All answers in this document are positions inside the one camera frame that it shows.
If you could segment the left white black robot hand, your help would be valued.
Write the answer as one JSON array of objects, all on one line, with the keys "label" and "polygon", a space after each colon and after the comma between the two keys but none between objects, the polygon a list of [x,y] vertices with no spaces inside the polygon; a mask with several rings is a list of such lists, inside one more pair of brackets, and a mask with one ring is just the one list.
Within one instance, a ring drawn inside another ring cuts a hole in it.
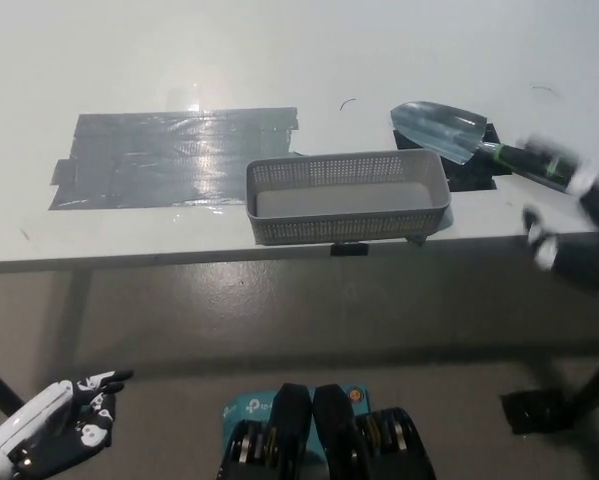
[{"label": "left white black robot hand", "polygon": [[111,370],[48,385],[0,425],[0,479],[50,479],[109,448],[117,394],[133,375]]}]

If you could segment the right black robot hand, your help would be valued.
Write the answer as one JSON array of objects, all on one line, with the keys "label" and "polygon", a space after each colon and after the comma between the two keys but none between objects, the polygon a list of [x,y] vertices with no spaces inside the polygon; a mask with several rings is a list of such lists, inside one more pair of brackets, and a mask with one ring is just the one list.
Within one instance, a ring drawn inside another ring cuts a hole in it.
[{"label": "right black robot hand", "polygon": [[545,226],[537,210],[526,207],[522,219],[526,244],[535,265],[575,288],[599,294],[599,174],[591,162],[571,149],[539,136],[531,136],[522,148],[545,160],[556,174],[551,178],[563,193],[577,201],[592,232],[559,234]]}]

